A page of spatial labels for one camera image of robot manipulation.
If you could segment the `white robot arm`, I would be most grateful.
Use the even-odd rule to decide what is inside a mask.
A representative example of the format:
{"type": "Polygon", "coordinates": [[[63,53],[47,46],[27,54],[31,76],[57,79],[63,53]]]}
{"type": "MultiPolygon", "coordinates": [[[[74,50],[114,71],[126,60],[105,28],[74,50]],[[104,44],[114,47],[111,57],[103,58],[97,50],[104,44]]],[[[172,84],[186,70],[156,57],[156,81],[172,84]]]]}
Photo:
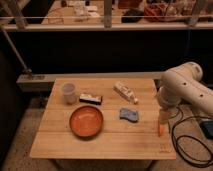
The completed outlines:
{"type": "Polygon", "coordinates": [[[157,93],[157,101],[161,106],[160,124],[168,122],[170,109],[182,99],[213,116],[213,90],[200,83],[202,76],[202,68],[195,62],[186,62],[162,74],[162,86],[157,93]]]}

